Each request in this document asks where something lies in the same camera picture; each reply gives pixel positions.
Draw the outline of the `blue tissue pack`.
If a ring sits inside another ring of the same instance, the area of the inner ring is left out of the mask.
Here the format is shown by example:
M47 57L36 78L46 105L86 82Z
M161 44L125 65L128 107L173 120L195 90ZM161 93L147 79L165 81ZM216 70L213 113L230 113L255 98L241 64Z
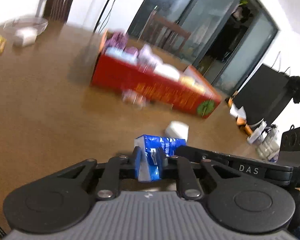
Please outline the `blue tissue pack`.
M138 181L148 183L162 179L163 157L171 157L180 146L186 146L185 139L141 135L134 139L134 146L141 149Z

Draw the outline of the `yellow plush toy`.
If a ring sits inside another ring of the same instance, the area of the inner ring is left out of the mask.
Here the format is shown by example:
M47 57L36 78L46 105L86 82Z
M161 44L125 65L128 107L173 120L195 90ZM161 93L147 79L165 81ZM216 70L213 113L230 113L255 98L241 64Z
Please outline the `yellow plush toy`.
M206 91L203 85L197 83L195 79L190 76L181 76L179 82L198 93L204 94Z

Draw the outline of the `white foam cylinder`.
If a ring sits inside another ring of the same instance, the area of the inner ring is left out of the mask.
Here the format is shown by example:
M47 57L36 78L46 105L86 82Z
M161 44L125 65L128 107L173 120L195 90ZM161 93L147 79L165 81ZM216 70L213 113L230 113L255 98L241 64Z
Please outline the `white foam cylinder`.
M180 79L179 70L170 64L157 65L153 72L170 80L179 81Z

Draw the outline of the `blue plush toy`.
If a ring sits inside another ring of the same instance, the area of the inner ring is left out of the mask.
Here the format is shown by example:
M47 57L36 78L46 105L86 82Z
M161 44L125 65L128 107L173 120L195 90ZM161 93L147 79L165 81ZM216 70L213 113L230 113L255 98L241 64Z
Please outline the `blue plush toy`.
M133 65L137 64L137 56L127 53L122 49L115 47L108 47L106 49L105 55L120 60L122 62L130 63Z

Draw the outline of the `purple satin bow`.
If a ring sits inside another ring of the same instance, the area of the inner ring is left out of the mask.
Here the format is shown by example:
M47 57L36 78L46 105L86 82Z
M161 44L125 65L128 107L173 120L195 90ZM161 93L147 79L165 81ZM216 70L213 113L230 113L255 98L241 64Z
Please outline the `purple satin bow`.
M109 32L107 33L107 38L103 50L106 51L111 47L124 50L128 43L128 39L128 34L122 31L115 31L113 33Z

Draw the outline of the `glass jar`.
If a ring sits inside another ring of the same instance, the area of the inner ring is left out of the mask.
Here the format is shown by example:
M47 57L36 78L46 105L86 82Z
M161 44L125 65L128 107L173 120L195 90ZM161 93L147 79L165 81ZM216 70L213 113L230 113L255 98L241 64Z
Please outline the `glass jar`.
M277 126L272 124L266 128L266 137L256 148L256 152L262 160L270 161L280 150L277 143Z

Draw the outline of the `orange white item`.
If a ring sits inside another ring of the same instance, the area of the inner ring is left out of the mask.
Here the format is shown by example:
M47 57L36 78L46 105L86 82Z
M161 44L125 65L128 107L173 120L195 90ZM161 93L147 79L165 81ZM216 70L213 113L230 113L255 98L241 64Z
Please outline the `orange white item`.
M237 127L247 136L251 136L253 131L247 124L247 115L244 110L244 107L237 108L234 103L234 98L238 94L236 90L232 96L225 99L227 106L229 107L230 115L235 118Z

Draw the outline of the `black monitor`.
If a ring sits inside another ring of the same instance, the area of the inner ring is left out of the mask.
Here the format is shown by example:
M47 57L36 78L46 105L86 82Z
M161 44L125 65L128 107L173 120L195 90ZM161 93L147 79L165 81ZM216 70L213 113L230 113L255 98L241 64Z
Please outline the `black monitor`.
M263 64L234 97L235 106L244 108L252 129L261 121L272 124L285 109L292 99L288 81L288 75Z

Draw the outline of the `black cloth on monitor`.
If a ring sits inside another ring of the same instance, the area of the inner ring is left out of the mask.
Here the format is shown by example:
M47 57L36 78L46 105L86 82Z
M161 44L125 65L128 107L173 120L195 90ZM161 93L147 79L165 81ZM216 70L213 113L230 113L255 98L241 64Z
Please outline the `black cloth on monitor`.
M289 80L289 88L293 94L293 102L300 103L300 76L291 76Z

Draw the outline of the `red cardboard box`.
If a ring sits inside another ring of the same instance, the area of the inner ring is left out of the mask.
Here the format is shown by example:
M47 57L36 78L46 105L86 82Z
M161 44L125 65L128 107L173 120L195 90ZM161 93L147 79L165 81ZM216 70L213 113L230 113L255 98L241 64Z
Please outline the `red cardboard box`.
M201 94L192 90L179 81L170 80L153 72L154 68L138 63L138 54L147 44L141 40L128 39L125 52L137 56L137 64L122 62L105 55L104 44L107 33L104 31L101 38L98 57L91 80L92 85L109 88L117 92L134 91L150 101L161 101L170 104L173 109L207 118L220 104L222 97L203 78L192 65L182 62L179 58L156 47L150 46L153 54L158 55L163 64L170 64L177 68L181 76L190 76L205 88Z

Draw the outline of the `wooden chair by window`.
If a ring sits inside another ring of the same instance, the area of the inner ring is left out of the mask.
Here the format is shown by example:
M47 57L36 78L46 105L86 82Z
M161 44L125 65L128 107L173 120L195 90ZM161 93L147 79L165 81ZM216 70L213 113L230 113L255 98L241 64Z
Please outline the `wooden chair by window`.
M154 8L138 39L173 55L179 55L190 36L191 32L159 15L157 8Z

